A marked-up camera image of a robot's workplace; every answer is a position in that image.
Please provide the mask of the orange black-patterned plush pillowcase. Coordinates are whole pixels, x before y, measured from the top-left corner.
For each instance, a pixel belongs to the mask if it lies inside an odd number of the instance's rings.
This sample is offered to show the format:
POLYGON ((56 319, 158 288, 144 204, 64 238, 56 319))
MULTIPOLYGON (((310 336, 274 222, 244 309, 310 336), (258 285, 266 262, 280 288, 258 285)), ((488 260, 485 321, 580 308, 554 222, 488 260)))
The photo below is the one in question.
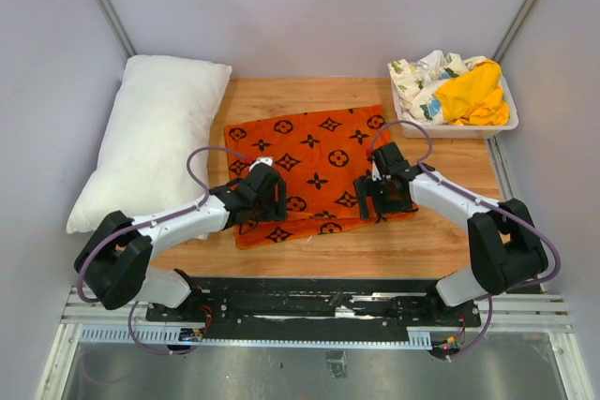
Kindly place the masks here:
POLYGON ((270 156, 287 185, 283 222, 252 219, 238 227, 236 245, 248 249, 405 220, 414 211, 363 219, 353 182, 371 174, 368 147, 390 142, 380 105, 313 111, 227 125, 224 139, 231 178, 248 174, 248 165, 270 156))

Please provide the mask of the white plastic bin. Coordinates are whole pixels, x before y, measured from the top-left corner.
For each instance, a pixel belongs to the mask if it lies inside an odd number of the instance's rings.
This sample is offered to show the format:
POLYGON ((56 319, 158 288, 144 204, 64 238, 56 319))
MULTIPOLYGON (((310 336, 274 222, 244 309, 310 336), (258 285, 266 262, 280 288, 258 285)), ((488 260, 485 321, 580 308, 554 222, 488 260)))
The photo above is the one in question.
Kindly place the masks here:
POLYGON ((509 107, 509 118, 503 126, 452 126, 448 124, 433 125, 431 123, 418 122, 405 112, 400 100, 399 90, 393 81, 390 81, 390 85, 397 118, 402 121, 418 124, 432 139, 488 139, 504 131, 514 130, 519 123, 517 107, 504 75, 500 77, 500 86, 503 90, 503 99, 509 107))

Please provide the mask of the white pillow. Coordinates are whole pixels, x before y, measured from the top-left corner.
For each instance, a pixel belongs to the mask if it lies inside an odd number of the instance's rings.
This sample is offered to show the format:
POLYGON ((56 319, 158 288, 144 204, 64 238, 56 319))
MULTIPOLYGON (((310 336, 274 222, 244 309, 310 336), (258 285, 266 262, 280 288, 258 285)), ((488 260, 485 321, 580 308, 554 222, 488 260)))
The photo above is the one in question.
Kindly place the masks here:
POLYGON ((109 213, 150 215, 203 193, 210 131, 232 68, 166 55, 127 60, 100 145, 97 167, 66 224, 69 234, 91 232, 109 213))

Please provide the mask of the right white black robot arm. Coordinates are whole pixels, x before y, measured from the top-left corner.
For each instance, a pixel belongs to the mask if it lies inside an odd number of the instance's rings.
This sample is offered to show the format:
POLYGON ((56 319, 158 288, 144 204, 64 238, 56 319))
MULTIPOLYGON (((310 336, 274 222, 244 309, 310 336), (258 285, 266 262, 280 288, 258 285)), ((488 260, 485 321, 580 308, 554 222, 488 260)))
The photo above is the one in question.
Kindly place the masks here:
POLYGON ((367 160, 371 173, 353 182, 362 219, 426 207, 468 235, 469 265, 427 290, 425 313, 434 324, 447 324, 468 302, 502 294, 548 268, 546 249, 522 201, 478 196, 428 164, 410 164, 393 142, 369 150, 367 160))

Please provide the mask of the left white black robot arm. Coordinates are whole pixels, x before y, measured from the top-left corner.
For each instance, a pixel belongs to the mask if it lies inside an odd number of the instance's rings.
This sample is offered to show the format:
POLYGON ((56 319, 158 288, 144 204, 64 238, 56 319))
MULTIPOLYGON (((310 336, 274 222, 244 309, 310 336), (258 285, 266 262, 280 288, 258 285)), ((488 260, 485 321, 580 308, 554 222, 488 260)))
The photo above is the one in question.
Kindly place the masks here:
POLYGON ((128 217, 121 211, 104 217, 74 262, 81 300, 107 310, 131 302, 168 307, 178 319, 194 319, 201 298, 176 270, 150 261, 185 241, 247 222, 284 221, 287 185, 266 161, 250 166, 246 177, 206 189, 196 200, 167 212, 128 217))

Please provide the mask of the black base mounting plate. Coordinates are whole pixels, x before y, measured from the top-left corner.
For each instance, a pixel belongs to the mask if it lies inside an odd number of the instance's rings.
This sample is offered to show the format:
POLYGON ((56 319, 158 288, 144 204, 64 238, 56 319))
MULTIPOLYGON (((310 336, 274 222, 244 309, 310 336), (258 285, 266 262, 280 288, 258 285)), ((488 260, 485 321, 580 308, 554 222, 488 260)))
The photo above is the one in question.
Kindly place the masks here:
POLYGON ((434 319, 426 300, 432 279, 194 277, 191 282, 192 295, 184 304, 172 309, 150 303, 146 319, 183 324, 210 318, 209 331, 281 323, 302 334, 357 332, 366 325, 466 331, 483 323, 482 309, 473 301, 434 319))

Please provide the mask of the yellow and white floral cloth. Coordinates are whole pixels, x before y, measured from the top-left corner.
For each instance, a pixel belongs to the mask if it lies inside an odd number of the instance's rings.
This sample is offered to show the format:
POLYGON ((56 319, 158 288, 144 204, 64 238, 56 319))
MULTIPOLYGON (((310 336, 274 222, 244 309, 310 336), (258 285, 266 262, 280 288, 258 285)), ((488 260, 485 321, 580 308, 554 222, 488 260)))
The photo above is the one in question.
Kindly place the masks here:
POLYGON ((416 62, 387 64, 400 119, 430 126, 505 126, 510 107, 501 66, 485 56, 464 59, 436 50, 416 62))

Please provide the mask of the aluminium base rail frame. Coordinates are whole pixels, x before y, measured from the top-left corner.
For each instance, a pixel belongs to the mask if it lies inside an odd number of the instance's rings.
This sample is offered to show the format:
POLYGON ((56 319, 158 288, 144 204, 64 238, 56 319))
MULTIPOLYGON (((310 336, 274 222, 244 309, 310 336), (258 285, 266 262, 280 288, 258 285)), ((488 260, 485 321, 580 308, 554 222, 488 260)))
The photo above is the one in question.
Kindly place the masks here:
MULTIPOLYGON (((432 279, 468 259, 462 229, 424 207, 414 218, 238 250, 225 231, 187 242, 157 261, 194 277, 432 279)), ((432 349, 282 348, 82 344, 84 325, 192 327, 151 322, 150 303, 113 311, 67 297, 39 399, 591 399, 567 306, 540 288, 474 300, 473 329, 411 326, 432 349)))

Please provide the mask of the right aluminium corner post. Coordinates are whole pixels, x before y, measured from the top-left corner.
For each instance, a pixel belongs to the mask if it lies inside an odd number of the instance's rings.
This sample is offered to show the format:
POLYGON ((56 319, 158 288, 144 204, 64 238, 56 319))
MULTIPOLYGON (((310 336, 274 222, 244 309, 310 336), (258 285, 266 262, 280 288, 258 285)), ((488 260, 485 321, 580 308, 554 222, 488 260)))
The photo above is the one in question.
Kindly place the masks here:
POLYGON ((522 0, 517 11, 505 30, 502 38, 493 53, 492 59, 501 63, 506 54, 509 53, 512 45, 515 43, 519 33, 532 16, 533 11, 540 0, 522 0))

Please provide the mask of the aluminium corner post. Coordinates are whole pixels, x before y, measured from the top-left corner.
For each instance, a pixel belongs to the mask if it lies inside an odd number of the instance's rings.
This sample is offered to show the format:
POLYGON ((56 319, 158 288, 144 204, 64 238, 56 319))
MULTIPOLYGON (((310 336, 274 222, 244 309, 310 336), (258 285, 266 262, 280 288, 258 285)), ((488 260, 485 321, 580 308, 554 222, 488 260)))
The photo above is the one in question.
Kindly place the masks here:
POLYGON ((97 6, 116 40, 118 47, 126 58, 136 55, 134 45, 122 24, 112 0, 95 0, 97 6))
POLYGON ((502 38, 493 53, 492 59, 501 63, 506 54, 509 53, 512 45, 515 43, 519 33, 532 16, 533 11, 540 0, 522 0, 517 11, 505 30, 502 38))

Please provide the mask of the left aluminium corner post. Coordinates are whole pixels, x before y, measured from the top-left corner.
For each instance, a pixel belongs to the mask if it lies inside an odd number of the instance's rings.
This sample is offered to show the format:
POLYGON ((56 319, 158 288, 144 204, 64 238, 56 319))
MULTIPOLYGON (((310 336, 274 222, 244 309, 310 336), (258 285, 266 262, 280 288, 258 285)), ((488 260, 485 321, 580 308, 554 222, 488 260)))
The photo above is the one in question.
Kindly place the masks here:
POLYGON ((136 55, 134 45, 122 24, 112 0, 95 0, 97 6, 116 40, 118 47, 126 58, 136 55))

